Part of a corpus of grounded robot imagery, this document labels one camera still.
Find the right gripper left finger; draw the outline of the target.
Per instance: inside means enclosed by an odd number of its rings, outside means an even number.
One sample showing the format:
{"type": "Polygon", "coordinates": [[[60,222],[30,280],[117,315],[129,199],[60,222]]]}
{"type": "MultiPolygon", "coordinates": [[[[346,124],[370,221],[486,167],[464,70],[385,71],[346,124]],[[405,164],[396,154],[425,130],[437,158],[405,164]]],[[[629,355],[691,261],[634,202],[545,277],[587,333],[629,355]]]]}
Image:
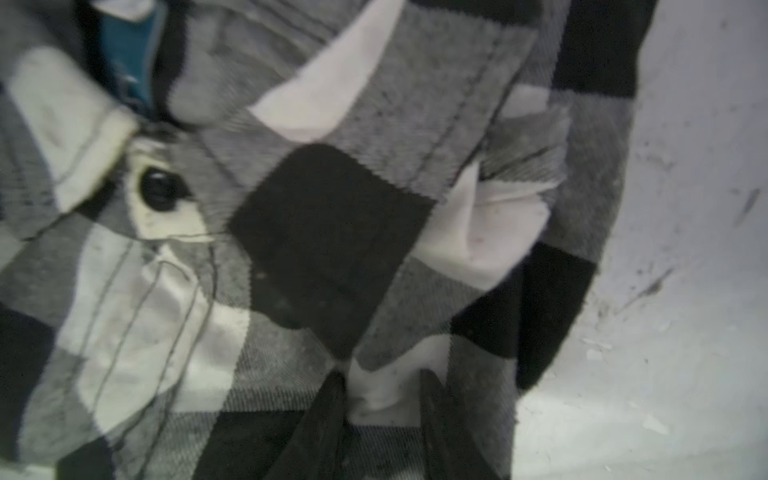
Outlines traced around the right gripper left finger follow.
{"type": "Polygon", "coordinates": [[[334,479],[343,458],[346,398],[344,376],[332,371],[264,479],[334,479]]]}

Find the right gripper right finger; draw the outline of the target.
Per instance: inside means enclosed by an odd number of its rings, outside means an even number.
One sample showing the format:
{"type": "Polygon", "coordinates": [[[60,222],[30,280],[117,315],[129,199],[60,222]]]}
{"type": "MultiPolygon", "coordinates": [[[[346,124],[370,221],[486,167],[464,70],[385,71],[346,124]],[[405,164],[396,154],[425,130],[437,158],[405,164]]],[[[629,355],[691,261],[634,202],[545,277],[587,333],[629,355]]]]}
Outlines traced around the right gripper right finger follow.
{"type": "Polygon", "coordinates": [[[499,479],[467,429],[461,408],[438,376],[422,369],[419,378],[425,478],[499,479]]]}

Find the black white checkered shirt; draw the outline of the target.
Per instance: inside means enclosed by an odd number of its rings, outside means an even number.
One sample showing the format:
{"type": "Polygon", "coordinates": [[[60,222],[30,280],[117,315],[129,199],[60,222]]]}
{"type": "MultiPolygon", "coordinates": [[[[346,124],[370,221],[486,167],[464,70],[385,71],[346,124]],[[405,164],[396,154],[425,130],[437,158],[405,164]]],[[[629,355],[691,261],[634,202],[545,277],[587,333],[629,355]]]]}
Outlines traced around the black white checkered shirt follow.
{"type": "Polygon", "coordinates": [[[422,369],[499,479],[625,179],[652,1],[5,1],[1,464],[426,479],[422,369]]]}

